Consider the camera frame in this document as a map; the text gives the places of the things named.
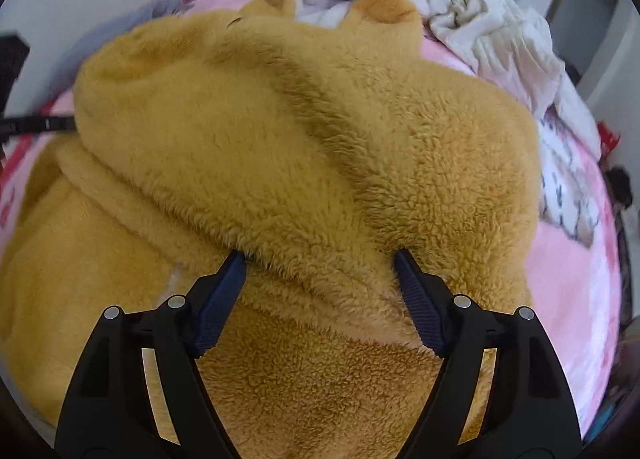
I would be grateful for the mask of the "yellow fleece hooded jacket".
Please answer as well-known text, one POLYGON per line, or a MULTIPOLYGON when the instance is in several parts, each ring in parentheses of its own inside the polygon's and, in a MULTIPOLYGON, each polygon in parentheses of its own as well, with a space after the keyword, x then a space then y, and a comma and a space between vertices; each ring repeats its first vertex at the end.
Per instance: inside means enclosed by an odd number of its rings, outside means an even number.
POLYGON ((485 309, 529 300, 537 127, 420 54, 408 0, 303 0, 139 26, 82 65, 1 264, 1 353, 50 424, 103 309, 146 311, 247 256, 201 374, 245 458, 393 458, 440 366, 402 301, 408 249, 485 309))

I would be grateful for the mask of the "pink cartoon bed blanket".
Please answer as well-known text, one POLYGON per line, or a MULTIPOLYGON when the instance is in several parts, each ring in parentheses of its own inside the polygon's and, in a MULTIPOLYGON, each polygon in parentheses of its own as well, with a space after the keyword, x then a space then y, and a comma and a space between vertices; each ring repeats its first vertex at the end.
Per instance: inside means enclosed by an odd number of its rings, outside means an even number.
MULTIPOLYGON (((195 0, 191 15, 214 9, 240 9, 250 0, 195 0)), ((499 69, 484 66, 475 70, 475 61, 469 64, 466 54, 460 58, 459 49, 452 52, 449 44, 442 44, 438 36, 426 26, 421 45, 421 56, 468 75, 479 76, 500 88, 514 93, 509 78, 515 76, 524 82, 524 68, 508 69, 506 80, 499 69)), ((617 325, 620 321, 620 262, 618 258, 617 231, 612 213, 611 200, 605 191, 604 177, 597 164, 600 149, 596 149, 596 123, 588 113, 587 106, 578 98, 568 75, 559 88, 559 104, 564 107, 560 116, 555 104, 548 109, 544 119, 539 120, 540 150, 542 161, 542 208, 544 215, 552 213, 538 223, 537 234, 526 262, 526 274, 532 288, 536 312, 553 343, 567 382, 574 396, 574 404, 582 436, 597 418, 598 409, 605 394, 608 378, 614 361, 617 341, 617 325), (579 182, 580 190, 586 194, 586 203, 581 206, 593 226, 592 241, 582 243, 576 223, 578 191, 570 191, 570 182, 579 182), (552 206, 555 191, 562 196, 570 212, 560 213, 559 206, 552 206)), ((6 166, 1 174, 1 252, 13 233, 21 205, 27 177, 35 159, 47 144, 47 137, 37 140, 26 137, 15 141, 6 166)))

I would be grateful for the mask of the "grey folded garment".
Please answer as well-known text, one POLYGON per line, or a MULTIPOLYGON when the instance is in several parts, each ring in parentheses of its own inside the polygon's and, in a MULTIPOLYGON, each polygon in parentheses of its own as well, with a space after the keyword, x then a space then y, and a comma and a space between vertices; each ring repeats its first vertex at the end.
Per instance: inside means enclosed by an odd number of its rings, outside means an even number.
POLYGON ((141 7, 126 11, 94 26, 72 47, 66 50, 58 63, 66 69, 79 67, 81 63, 115 37, 132 31, 155 19, 180 15, 192 7, 188 0, 149 0, 141 7))

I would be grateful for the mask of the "black bag on floor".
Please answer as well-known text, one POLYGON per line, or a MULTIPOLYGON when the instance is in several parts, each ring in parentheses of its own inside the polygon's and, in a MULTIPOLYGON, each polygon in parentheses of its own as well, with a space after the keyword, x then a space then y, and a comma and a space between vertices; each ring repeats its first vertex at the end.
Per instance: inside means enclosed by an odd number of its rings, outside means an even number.
POLYGON ((621 165, 615 165, 605 172, 608 187, 612 192, 615 203, 626 210, 634 203, 634 195, 631 190, 630 176, 621 165))

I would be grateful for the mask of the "red shopping bag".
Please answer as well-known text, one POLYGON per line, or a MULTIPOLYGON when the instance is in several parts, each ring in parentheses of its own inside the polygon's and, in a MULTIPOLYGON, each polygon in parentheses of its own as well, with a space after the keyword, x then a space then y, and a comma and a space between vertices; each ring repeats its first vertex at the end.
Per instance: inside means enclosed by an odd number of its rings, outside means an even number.
POLYGON ((601 159, 605 160, 620 145, 620 134, 611 130, 605 122, 597 123, 600 136, 601 159))

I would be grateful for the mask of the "cream quilted blanket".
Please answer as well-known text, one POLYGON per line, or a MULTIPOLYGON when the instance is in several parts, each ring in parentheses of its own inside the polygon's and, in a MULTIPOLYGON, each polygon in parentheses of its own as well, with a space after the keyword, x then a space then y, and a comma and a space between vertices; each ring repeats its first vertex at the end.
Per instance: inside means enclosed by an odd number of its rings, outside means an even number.
POLYGON ((540 119, 554 108, 597 159, 596 120, 554 53, 550 28, 535 9, 514 0, 416 0, 427 29, 484 80, 540 119))

